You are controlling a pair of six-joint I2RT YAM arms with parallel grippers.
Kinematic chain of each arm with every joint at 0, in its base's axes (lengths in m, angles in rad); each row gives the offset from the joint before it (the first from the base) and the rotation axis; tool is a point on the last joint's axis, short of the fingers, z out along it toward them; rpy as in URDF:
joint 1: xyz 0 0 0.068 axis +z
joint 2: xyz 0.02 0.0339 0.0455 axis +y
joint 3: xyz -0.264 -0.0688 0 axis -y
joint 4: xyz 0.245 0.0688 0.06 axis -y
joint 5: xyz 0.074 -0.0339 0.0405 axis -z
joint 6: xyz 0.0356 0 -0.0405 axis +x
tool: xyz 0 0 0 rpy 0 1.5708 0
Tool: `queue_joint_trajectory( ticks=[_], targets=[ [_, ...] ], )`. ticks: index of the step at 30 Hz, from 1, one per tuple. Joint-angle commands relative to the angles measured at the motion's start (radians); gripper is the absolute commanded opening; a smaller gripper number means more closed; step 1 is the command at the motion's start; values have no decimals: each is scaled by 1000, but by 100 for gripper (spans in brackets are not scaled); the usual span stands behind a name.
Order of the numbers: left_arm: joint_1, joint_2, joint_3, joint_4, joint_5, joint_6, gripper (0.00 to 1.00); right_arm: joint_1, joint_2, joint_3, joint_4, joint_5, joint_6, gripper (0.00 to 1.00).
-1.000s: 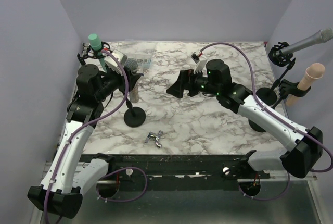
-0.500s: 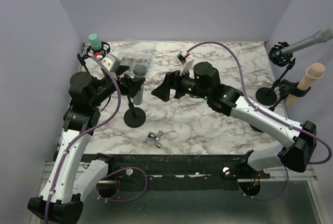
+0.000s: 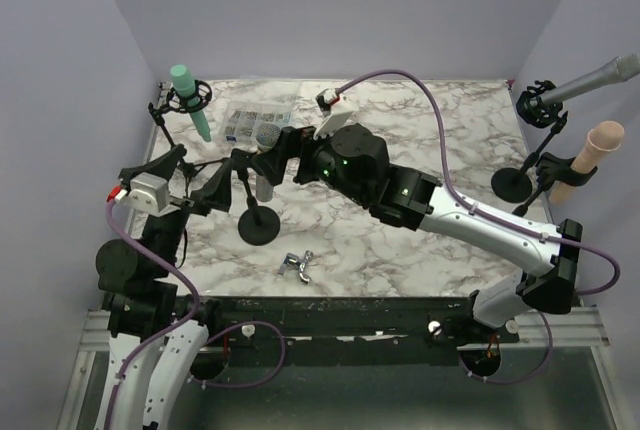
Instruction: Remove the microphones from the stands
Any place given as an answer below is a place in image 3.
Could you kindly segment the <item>rhinestone mesh-head microphone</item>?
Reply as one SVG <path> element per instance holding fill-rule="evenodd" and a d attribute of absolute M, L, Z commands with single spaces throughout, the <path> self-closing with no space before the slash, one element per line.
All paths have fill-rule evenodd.
<path fill-rule="evenodd" d="M 274 123 L 262 123 L 256 129 L 254 138 L 257 145 L 260 174 L 256 176 L 256 198 L 259 202 L 266 203 L 273 198 L 273 186 L 269 180 L 270 161 L 265 155 L 277 144 L 281 128 Z"/>

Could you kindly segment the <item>black round-base clip stand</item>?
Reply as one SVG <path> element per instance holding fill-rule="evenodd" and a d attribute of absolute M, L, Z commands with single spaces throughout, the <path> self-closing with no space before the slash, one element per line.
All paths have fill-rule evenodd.
<path fill-rule="evenodd" d="M 234 149 L 231 152 L 233 167 L 246 194 L 247 209 L 238 220 L 238 233 L 241 239 L 252 246 L 263 246 L 272 242 L 279 234 L 280 219 L 274 210 L 258 204 L 249 184 L 249 169 L 252 167 L 253 154 Z"/>

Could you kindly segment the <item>black tripod shock-mount stand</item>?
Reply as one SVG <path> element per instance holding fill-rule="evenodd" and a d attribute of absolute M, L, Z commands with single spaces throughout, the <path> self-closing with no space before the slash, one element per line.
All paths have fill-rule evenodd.
<path fill-rule="evenodd" d="M 211 103 L 213 99 L 213 91 L 211 86 L 202 80 L 196 80 L 198 85 L 200 97 L 202 100 L 203 111 Z M 166 126 L 164 116 L 169 113 L 177 113 L 181 115 L 189 115 L 189 110 L 182 107 L 180 98 L 176 94 L 173 86 L 164 89 L 160 86 L 160 99 L 159 104 L 155 106 L 153 103 L 148 105 L 148 112 L 154 121 L 156 127 L 162 132 L 165 139 L 169 144 L 169 148 L 172 149 L 176 146 L 176 142 L 172 138 L 169 130 Z M 185 157 L 180 161 L 177 169 L 181 172 L 185 182 L 185 192 L 188 192 L 190 184 L 193 180 L 208 166 L 221 163 L 222 160 L 209 160 L 203 162 L 188 162 Z"/>

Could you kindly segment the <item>mint green microphone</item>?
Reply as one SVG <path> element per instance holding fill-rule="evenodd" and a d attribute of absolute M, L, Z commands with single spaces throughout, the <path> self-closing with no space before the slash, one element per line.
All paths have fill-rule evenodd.
<path fill-rule="evenodd" d="M 182 64 L 171 67 L 170 76 L 173 89 L 180 98 L 182 107 L 189 110 L 189 115 L 199 136 L 207 143 L 211 141 L 211 130 L 204 114 L 198 85 L 191 71 Z"/>

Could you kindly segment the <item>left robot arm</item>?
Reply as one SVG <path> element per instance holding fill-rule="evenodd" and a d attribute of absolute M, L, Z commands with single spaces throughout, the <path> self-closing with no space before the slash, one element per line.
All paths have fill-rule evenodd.
<path fill-rule="evenodd" d="M 182 197 L 169 181 L 183 162 L 178 145 L 138 167 L 124 168 L 106 199 L 116 238 L 95 259 L 109 312 L 109 374 L 98 429 L 157 429 L 171 411 L 197 344 L 214 343 L 220 318 L 181 273 L 193 216 L 231 206 L 230 158 L 199 189 Z"/>

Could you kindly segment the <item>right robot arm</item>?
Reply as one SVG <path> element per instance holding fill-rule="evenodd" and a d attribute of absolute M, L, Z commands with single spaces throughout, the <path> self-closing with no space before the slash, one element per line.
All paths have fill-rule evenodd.
<path fill-rule="evenodd" d="M 471 294 L 471 310 L 459 320 L 467 339 L 483 341 L 529 310 L 570 312 L 579 251 L 558 240 L 577 241 L 579 224 L 530 222 L 477 202 L 464 208 L 437 178 L 391 163 L 385 140 L 360 124 L 343 127 L 332 136 L 314 134 L 312 127 L 260 125 L 252 167 L 277 186 L 288 161 L 298 159 L 294 181 L 299 185 L 322 181 L 383 224 L 461 240 L 518 267 L 517 273 Z M 483 210 L 487 217 L 481 216 Z"/>

